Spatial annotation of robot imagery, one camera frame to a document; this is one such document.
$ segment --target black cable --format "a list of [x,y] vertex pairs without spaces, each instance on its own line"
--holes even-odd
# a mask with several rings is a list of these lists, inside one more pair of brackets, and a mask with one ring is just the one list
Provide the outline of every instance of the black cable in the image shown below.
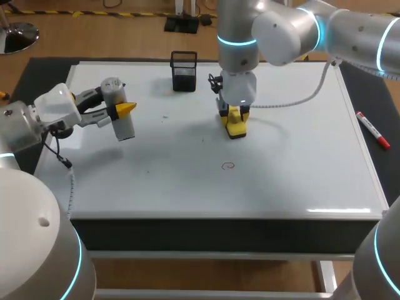
[[210,11],[215,11],[216,8],[211,8],[211,7],[207,6],[206,1],[207,1],[207,0],[202,0],[202,1],[201,1],[201,2],[202,2],[202,5],[204,5],[204,6],[205,6],[207,9],[209,9]]
[[223,78],[222,76],[217,76],[214,77],[212,74],[208,74],[208,82],[211,85],[211,89],[214,93],[218,94],[218,92],[223,88],[222,82]]
[[7,3],[7,5],[11,8],[11,10],[14,13],[20,13],[21,12],[16,6],[12,5],[11,3]]
[[201,8],[200,5],[198,5],[198,2],[196,1],[196,7],[199,9],[199,13],[196,15],[196,17],[201,15]]
[[106,5],[106,0],[102,0],[102,5],[103,5],[105,8],[117,8],[117,7],[120,6],[122,3],[123,3],[123,0],[119,0],[119,2],[118,2],[116,5],[108,6],[108,5]]
[[58,139],[57,136],[54,136],[54,138],[56,139],[56,143],[57,143],[57,151],[54,151],[53,149],[50,148],[49,145],[46,144],[45,140],[42,141],[43,146],[45,146],[46,148],[48,148],[52,153],[54,153],[58,159],[58,161],[60,163],[62,163],[64,166],[66,166],[68,169],[71,169],[73,164],[71,161],[69,161],[69,159],[62,157],[60,155],[60,141]]

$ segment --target white table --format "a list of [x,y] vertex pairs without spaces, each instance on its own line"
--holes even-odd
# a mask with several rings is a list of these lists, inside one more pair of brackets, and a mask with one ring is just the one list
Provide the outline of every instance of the white table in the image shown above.
[[[324,63],[260,64],[257,103],[302,99],[316,87]],[[297,219],[378,221],[388,208],[339,69],[331,67],[312,101],[284,109],[252,109],[244,139],[229,140],[207,82],[216,63],[197,65],[197,88],[172,92],[165,62],[82,62],[67,83],[74,93],[108,76],[126,83],[134,139],[117,142],[111,126],[76,128],[61,141],[74,163],[72,219]],[[223,169],[234,163],[233,169]],[[64,167],[44,150],[35,175],[68,206]],[[323,290],[336,287],[327,256],[257,253],[92,252],[94,257],[320,260]],[[349,259],[350,256],[331,256]],[[107,291],[99,298],[321,299],[329,294],[196,291]]]

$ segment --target black mesh container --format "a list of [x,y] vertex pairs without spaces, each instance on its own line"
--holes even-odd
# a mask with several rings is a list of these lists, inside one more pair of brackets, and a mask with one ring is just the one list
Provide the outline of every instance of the black mesh container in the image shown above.
[[176,92],[196,90],[196,66],[198,54],[192,51],[173,51],[171,53],[172,85]]

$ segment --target blue led ring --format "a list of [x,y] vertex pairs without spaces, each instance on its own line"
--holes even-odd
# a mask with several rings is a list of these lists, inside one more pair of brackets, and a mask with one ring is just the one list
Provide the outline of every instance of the blue led ring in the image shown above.
[[2,153],[0,158],[15,158],[15,155],[13,153]]
[[394,289],[394,291],[397,293],[397,295],[400,296],[400,290],[398,289],[398,287],[394,284],[394,282],[392,281],[392,279],[390,279],[389,275],[387,274],[385,268],[383,267],[383,264],[381,262],[381,258],[379,257],[379,252],[378,252],[378,227],[379,224],[376,226],[376,230],[375,230],[375,240],[374,240],[374,248],[375,248],[375,256],[376,256],[376,261],[377,264],[379,265],[379,267],[381,268],[381,272],[383,274],[383,276],[385,277],[387,283],[389,283],[389,285]]
[[76,232],[76,229],[74,228],[75,233],[76,233],[76,237],[77,237],[77,241],[79,243],[79,261],[77,263],[77,267],[76,267],[76,271],[75,271],[75,275],[74,278],[72,279],[69,287],[67,288],[66,292],[64,293],[64,295],[62,295],[62,297],[60,298],[60,300],[65,300],[68,297],[68,294],[71,292],[71,289],[74,287],[75,281],[78,278],[78,274],[79,271],[81,269],[81,263],[82,263],[82,243],[81,243],[81,239],[78,236],[78,233]]
[[381,38],[381,41],[379,42],[379,47],[377,49],[377,53],[376,53],[376,67],[378,70],[380,70],[381,72],[384,72],[384,69],[382,69],[381,67],[381,55],[382,55],[382,48],[383,48],[383,44],[385,43],[385,39],[386,36],[388,35],[390,29],[393,27],[394,23],[396,23],[396,21],[399,18],[397,17],[396,19],[393,19],[390,24],[387,26],[385,32],[383,33],[383,36]]
[[321,28],[319,27],[319,23],[317,21],[317,18],[315,17],[315,15],[311,12],[308,11],[307,9],[304,9],[302,7],[298,7],[297,9],[300,9],[301,11],[305,11],[306,13],[308,13],[308,15],[314,20],[315,25],[317,26],[317,30],[318,30],[318,39],[317,39],[317,43],[315,44],[315,47],[313,50],[315,50],[315,48],[317,48],[319,41],[321,40]]
[[252,41],[249,41],[249,42],[228,42],[228,41],[225,41],[224,39],[221,39],[219,36],[217,36],[217,38],[219,39],[219,41],[221,43],[224,43],[224,44],[230,45],[230,46],[247,46],[247,45],[251,45],[251,44],[254,44],[257,42],[255,39],[253,39]]

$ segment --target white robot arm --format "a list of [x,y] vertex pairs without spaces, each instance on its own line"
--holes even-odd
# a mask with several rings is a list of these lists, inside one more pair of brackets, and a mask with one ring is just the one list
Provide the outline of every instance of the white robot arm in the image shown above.
[[399,18],[338,9],[310,0],[292,8],[268,0],[218,1],[222,98],[249,106],[256,97],[259,50],[275,66],[311,51],[325,51],[369,73],[397,79]]
[[[89,300],[94,297],[94,266],[53,193],[34,176],[19,171],[14,153],[57,138],[73,126],[112,123],[118,140],[134,137],[130,112],[118,78],[73,95],[65,84],[38,97],[0,108],[0,299]],[[106,102],[106,108],[87,112]],[[70,168],[68,160],[60,160]]]
[[[338,9],[310,0],[292,8],[268,0],[218,1],[219,108],[249,107],[256,98],[259,50],[275,66],[311,51],[384,78],[400,78],[399,18]],[[400,299],[400,202],[357,250],[351,274],[335,300]]]

